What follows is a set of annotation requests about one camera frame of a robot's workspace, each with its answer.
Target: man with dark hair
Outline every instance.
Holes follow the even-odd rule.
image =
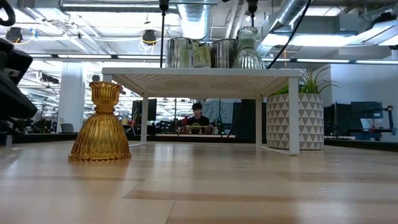
[[[201,103],[194,103],[192,105],[194,116],[188,119],[189,126],[207,126],[208,128],[202,128],[202,134],[207,134],[211,131],[212,126],[207,117],[201,114],[202,106]]]

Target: ribbed glass vase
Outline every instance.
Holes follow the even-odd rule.
[[[235,59],[234,68],[264,68],[260,55],[254,49],[256,35],[257,29],[254,27],[243,27],[238,30],[239,53]]]
[[[91,82],[96,113],[87,119],[69,154],[73,161],[98,161],[131,158],[122,124],[113,115],[121,86]]]

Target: black shirt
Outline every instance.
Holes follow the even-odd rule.
[[[198,123],[199,126],[209,126],[210,121],[205,116],[200,116],[199,119],[196,119],[194,116],[188,119],[188,125],[191,126],[195,123]]]

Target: amber glass candle holder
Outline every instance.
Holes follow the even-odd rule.
[[[131,158],[122,124],[113,114],[121,86],[91,82],[96,113],[87,119],[69,154],[73,161],[98,161]]]

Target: white triangle pattern pot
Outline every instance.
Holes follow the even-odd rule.
[[[318,94],[299,93],[300,149],[323,149],[323,100]],[[289,148],[289,94],[267,99],[267,145]]]

